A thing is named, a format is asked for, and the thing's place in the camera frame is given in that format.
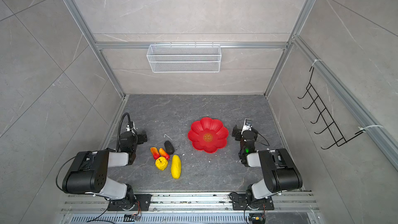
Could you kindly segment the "red orange mango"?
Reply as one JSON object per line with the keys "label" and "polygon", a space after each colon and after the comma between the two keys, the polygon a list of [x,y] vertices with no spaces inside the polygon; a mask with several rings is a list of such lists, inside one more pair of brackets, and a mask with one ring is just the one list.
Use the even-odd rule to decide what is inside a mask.
{"label": "red orange mango", "polygon": [[153,156],[154,160],[157,160],[161,156],[156,147],[151,147],[150,148],[150,152],[152,153],[152,156]]}
{"label": "red orange mango", "polygon": [[159,154],[166,160],[170,160],[170,155],[163,148],[159,149]]}

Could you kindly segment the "dark fake avocado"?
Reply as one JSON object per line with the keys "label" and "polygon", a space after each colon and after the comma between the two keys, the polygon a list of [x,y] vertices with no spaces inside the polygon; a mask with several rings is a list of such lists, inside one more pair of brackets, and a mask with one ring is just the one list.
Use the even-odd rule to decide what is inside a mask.
{"label": "dark fake avocado", "polygon": [[169,155],[173,155],[175,152],[175,148],[170,141],[164,142],[164,148],[165,148],[166,153],[168,153]]}

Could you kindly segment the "yellow fake apple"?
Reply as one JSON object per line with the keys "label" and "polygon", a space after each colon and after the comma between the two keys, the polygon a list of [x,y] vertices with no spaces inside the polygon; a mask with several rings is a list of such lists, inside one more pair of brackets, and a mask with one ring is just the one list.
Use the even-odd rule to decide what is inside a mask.
{"label": "yellow fake apple", "polygon": [[168,160],[165,157],[159,157],[155,161],[155,166],[160,171],[164,171],[167,168],[168,164],[169,164],[169,162],[168,162]]}

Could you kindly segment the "long yellow fake fruit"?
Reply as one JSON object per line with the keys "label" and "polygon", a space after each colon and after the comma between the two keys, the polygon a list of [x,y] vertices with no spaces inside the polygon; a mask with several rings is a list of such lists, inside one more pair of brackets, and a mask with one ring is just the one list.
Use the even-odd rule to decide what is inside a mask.
{"label": "long yellow fake fruit", "polygon": [[174,179],[179,179],[181,176],[181,159],[178,155],[173,155],[171,175]]}

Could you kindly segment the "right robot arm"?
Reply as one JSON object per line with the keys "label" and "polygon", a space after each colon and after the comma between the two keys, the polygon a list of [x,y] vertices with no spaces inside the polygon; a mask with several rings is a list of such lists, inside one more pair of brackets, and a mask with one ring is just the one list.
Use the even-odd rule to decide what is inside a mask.
{"label": "right robot arm", "polygon": [[235,126],[232,137],[240,142],[240,162],[250,168],[260,168],[263,178],[246,190],[248,203],[268,199],[282,191],[301,189],[303,179],[285,148],[256,150],[255,143],[260,133],[245,124],[241,129]]}

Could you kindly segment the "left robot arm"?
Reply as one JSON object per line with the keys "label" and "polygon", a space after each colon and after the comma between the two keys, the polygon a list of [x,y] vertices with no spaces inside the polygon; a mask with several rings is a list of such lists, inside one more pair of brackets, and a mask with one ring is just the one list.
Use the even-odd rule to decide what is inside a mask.
{"label": "left robot arm", "polygon": [[137,133],[129,113],[119,121],[115,149],[81,151],[70,158],[71,165],[62,183],[56,186],[66,194],[100,196],[108,201],[135,202],[132,186],[108,177],[108,169],[131,166],[136,159],[138,145],[147,142],[146,132]]}

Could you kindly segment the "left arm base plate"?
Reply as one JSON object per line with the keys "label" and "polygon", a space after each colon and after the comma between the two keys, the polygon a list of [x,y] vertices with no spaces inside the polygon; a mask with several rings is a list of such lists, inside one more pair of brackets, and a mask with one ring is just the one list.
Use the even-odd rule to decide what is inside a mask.
{"label": "left arm base plate", "polygon": [[151,203],[151,194],[137,194],[134,198],[125,197],[121,200],[110,200],[108,211],[148,211]]}

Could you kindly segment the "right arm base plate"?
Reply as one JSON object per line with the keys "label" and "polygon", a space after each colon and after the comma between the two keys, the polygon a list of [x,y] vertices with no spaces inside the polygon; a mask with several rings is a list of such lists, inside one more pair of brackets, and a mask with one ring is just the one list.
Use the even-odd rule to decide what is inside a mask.
{"label": "right arm base plate", "polygon": [[233,204],[233,209],[238,210],[274,210],[274,203],[271,197],[263,198],[259,200],[248,200],[245,194],[238,194],[236,192],[231,192],[229,194],[230,201]]}

